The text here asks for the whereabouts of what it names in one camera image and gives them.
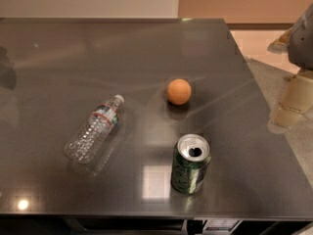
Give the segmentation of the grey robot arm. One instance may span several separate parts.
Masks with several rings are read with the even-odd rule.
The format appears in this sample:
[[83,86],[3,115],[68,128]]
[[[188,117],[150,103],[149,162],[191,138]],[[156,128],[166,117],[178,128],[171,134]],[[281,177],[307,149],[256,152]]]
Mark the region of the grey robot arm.
[[281,134],[295,125],[313,107],[313,4],[291,28],[289,61],[299,67],[290,77],[268,121],[268,129]]

